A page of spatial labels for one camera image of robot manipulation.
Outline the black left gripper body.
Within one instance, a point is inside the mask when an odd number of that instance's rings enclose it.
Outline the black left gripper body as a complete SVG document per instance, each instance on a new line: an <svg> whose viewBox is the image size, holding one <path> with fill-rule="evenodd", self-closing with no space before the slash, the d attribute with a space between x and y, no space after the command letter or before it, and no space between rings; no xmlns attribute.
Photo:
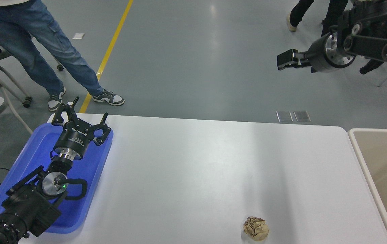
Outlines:
<svg viewBox="0 0 387 244"><path fill-rule="evenodd" d="M65 123L62 133L54 145L54 151L61 154L62 150L69 149L76 153L75 160L82 159L89 143L94 138L91 127L92 125L87 122Z"/></svg>

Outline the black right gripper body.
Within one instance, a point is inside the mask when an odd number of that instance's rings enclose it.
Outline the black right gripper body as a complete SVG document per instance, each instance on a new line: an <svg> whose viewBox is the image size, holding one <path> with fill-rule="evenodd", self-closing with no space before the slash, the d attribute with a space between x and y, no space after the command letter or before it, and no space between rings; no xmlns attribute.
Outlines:
<svg viewBox="0 0 387 244"><path fill-rule="evenodd" d="M336 70L337 39L333 34L325 34L316 40L306 52L307 59L320 73Z"/></svg>

